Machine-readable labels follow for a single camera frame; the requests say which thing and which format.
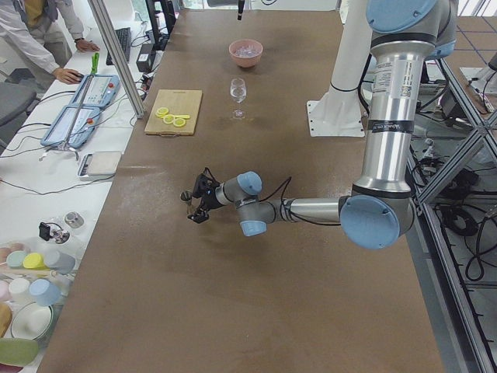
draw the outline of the keyboard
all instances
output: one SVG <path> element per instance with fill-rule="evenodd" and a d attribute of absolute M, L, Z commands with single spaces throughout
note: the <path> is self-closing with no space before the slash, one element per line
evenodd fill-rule
<path fill-rule="evenodd" d="M 121 48 L 123 49 L 124 52 L 124 57 L 126 57 L 126 61 L 130 61 L 130 52 L 131 52 L 131 28 L 127 27 L 124 29 L 118 29 L 115 30 L 117 39 L 119 43 L 121 44 Z M 107 59 L 106 59 L 106 64 L 114 64 L 112 62 L 112 57 L 110 56 L 109 51 L 107 51 Z"/>

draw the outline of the pants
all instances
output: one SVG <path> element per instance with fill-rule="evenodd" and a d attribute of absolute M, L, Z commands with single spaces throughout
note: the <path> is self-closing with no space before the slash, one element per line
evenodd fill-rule
<path fill-rule="evenodd" d="M 46 16 L 40 20 L 36 27 L 29 27 L 28 30 L 31 36 L 41 45 L 45 47 L 55 58 L 59 66 L 64 67 L 72 56 L 69 49 L 68 42 L 62 33 L 61 28 L 56 23 L 52 23 Z M 34 64 L 24 53 L 10 40 L 9 37 L 5 38 L 5 42 L 19 55 L 19 57 L 26 64 L 28 69 L 34 75 L 36 81 L 48 89 L 54 82 L 55 77 L 43 70 L 37 64 Z"/>

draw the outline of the person's hand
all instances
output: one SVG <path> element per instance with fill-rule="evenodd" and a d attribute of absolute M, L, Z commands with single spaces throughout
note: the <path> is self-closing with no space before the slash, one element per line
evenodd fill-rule
<path fill-rule="evenodd" d="M 59 81 L 65 84 L 78 84 L 81 81 L 82 75 L 71 68 L 56 68 L 52 71 L 52 75 Z"/>
<path fill-rule="evenodd" d="M 95 43 L 87 41 L 85 39 L 80 39 L 76 42 L 76 48 L 80 52 L 98 52 L 100 48 Z"/>

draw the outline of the blue control panel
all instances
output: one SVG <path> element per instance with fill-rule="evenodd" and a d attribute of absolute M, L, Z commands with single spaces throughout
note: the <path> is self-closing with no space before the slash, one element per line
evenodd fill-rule
<path fill-rule="evenodd" d="M 89 75 L 83 77 L 69 105 L 75 106 L 79 104 L 88 77 Z M 83 105 L 96 106 L 101 110 L 104 110 L 116 95 L 119 90 L 119 85 L 120 80 L 117 75 L 93 75 Z"/>
<path fill-rule="evenodd" d="M 69 127 L 75 117 L 78 107 L 67 105 L 64 106 L 57 118 L 54 120 L 47 133 L 43 136 L 40 143 L 43 146 L 56 146 L 63 142 L 68 135 Z M 78 119 L 72 129 L 69 138 L 69 146 L 80 148 L 87 142 L 100 118 L 100 108 L 97 106 L 84 105 L 78 114 Z"/>

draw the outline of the white table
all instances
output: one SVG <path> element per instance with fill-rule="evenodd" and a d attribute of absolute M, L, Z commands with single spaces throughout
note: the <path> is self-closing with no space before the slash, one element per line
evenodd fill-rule
<path fill-rule="evenodd" d="M 127 25 L 116 23 L 114 26 L 118 29 L 130 25 L 129 23 Z M 134 23 L 132 31 L 135 38 L 141 31 L 140 23 Z M 97 29 L 92 30 L 87 39 L 93 40 L 101 48 L 98 73 L 116 74 L 116 69 L 113 66 L 105 65 L 107 52 L 99 31 Z M 129 66 L 135 81 L 142 74 L 137 70 L 135 63 L 139 50 L 139 47 L 133 47 L 130 54 Z M 160 61 L 160 57 L 161 55 L 158 55 L 158 58 L 156 58 L 156 64 Z M 78 70 L 82 74 L 88 74 L 91 69 L 91 58 L 92 53 L 77 52 L 66 67 Z M 45 96 L 75 89 L 76 85 L 65 85 L 56 81 L 48 89 Z M 71 96 L 72 94 L 59 95 L 43 101 L 32 112 L 25 124 L 52 123 L 61 108 L 69 103 Z M 103 112 L 100 123 L 107 118 L 111 118 L 99 125 L 89 141 L 79 149 L 80 158 L 93 152 L 125 151 L 136 117 L 122 86 L 113 103 Z M 39 161 L 39 157 L 44 152 L 40 141 L 32 138 L 24 139 L 24 137 L 31 135 L 36 138 L 42 138 L 46 130 L 47 126 L 33 125 L 19 131 L 8 148 L 16 148 L 21 141 L 23 142 L 22 145 L 15 152 L 5 151 L 3 155 L 14 155 L 35 148 L 38 148 L 38 150 L 13 158 L 0 158 L 0 178 L 9 183 L 39 192 L 62 190 L 76 184 L 85 183 L 85 181 L 81 181 L 76 176 L 78 162 L 75 161 L 73 153 L 49 152 L 42 162 Z M 67 246 L 65 249 L 62 249 L 63 246 L 60 245 L 57 245 L 57 248 L 60 251 L 66 251 L 76 256 L 77 259 L 81 259 L 95 228 L 111 183 L 112 179 L 46 196 L 36 195 L 5 183 L 0 183 L 0 206 L 2 206 L 0 209 L 0 243 L 27 242 L 32 251 L 43 252 L 49 246 L 37 237 L 39 223 L 49 221 L 51 218 L 64 217 L 69 211 L 77 211 L 85 219 L 85 225 L 75 231 L 77 244 L 73 242 L 72 245 L 67 246 L 71 242 L 70 239 L 67 244 L 64 244 L 64 246 Z M 42 357 L 43 351 L 22 372 L 36 371 Z"/>

